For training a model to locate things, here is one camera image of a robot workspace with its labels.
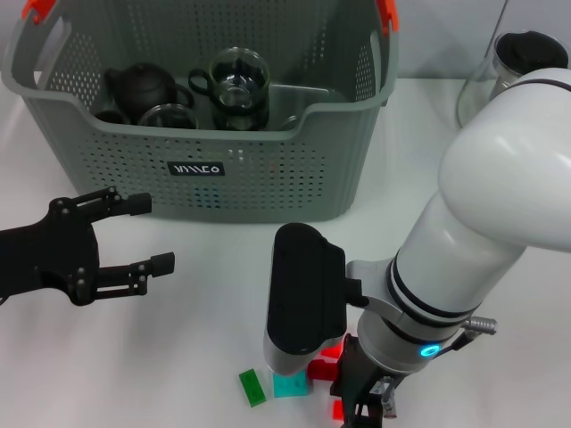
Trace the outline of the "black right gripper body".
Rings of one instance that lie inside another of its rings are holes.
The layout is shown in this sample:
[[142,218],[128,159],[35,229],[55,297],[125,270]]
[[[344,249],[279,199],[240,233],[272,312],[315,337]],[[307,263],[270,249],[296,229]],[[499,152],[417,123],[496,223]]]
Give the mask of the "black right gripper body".
[[393,416],[393,377],[350,334],[343,338],[336,367],[330,395],[342,401],[343,427],[382,427],[385,416]]

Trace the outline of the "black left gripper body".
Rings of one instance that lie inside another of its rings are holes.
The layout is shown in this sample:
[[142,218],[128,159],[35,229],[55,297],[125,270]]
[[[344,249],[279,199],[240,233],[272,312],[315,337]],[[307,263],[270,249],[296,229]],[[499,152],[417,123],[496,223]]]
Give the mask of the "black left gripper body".
[[43,289],[65,293],[76,306],[95,301],[99,251],[87,210],[93,202],[55,199],[37,223],[1,232],[1,301]]

